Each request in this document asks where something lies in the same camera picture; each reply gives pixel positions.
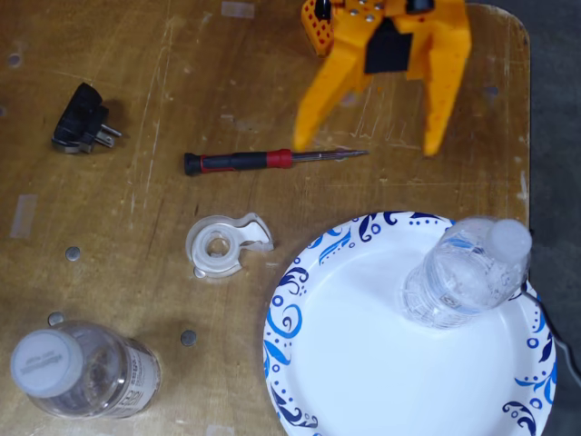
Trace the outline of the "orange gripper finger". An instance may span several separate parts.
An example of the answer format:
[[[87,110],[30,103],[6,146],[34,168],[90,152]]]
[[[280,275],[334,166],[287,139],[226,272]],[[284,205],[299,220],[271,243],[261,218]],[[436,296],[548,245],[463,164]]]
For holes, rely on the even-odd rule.
[[[465,16],[435,23],[428,50],[428,111],[423,152],[433,156],[443,142],[470,53]]]
[[[320,70],[299,103],[293,145],[304,151],[332,109],[351,92],[369,84],[367,47],[385,18],[384,1],[332,1],[333,43]]]

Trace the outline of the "orange gripper body black servo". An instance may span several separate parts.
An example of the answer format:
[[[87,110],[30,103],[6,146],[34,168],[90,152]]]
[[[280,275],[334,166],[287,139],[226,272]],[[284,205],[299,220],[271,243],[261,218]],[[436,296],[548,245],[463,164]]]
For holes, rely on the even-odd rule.
[[[380,1],[385,11],[369,40],[365,72],[405,72],[409,80],[460,79],[468,59],[463,1]]]

